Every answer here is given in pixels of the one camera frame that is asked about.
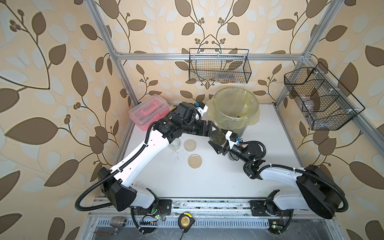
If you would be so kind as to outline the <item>tan short jar lid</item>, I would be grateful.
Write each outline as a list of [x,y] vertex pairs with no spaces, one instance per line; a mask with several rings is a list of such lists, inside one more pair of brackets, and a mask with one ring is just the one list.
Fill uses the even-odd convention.
[[188,164],[193,169],[198,169],[202,162],[202,158],[199,155],[191,155],[188,159]]

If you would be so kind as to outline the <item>beige lid tall jar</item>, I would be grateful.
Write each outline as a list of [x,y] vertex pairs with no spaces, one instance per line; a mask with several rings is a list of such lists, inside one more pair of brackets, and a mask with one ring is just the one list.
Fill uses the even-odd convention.
[[226,136],[221,129],[212,130],[212,132],[210,133],[209,140],[210,142],[218,146],[224,145],[225,142],[227,141]]

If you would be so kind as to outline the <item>ribbed glass jar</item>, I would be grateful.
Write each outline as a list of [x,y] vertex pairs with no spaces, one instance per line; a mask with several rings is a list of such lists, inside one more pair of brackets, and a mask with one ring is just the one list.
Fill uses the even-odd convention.
[[172,141],[172,143],[170,143],[169,147],[173,150],[173,151],[177,151],[180,149],[181,147],[181,140],[179,138],[176,138],[175,140]]

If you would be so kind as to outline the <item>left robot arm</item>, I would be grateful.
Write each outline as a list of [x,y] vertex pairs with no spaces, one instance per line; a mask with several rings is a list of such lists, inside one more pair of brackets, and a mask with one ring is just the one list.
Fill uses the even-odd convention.
[[[144,141],[139,146],[110,169],[102,168],[99,171],[99,181],[78,197],[75,209],[88,212],[113,206],[121,212],[130,207],[151,208],[156,195],[150,189],[134,187],[135,178],[159,152],[182,134],[209,137],[215,124],[203,120],[203,115],[208,109],[202,102],[182,102],[164,118],[151,123]],[[109,202],[97,206],[82,206],[82,200],[97,187],[101,187]]]

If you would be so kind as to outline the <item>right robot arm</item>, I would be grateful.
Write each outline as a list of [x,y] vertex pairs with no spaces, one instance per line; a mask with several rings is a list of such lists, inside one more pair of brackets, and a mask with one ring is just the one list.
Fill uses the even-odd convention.
[[213,130],[209,144],[218,155],[229,155],[244,162],[243,171],[251,180],[269,180],[295,188],[291,192],[273,190],[261,207],[270,216],[284,211],[312,211],[324,219],[349,208],[344,191],[319,167],[294,168],[266,163],[266,146],[259,141],[244,142],[232,132]]

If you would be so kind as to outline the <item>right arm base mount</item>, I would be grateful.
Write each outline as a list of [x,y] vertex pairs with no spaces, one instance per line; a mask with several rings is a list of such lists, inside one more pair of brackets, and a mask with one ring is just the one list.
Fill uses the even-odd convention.
[[266,199],[250,200],[250,208],[253,217],[289,217],[292,210],[282,210],[274,203],[274,197],[279,190],[272,191]]

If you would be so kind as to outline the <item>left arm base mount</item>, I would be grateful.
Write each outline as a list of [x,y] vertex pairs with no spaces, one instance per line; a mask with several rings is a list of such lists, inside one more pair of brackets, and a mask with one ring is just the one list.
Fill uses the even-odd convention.
[[134,207],[133,212],[139,216],[169,216],[172,211],[172,202],[171,199],[155,199],[149,208]]

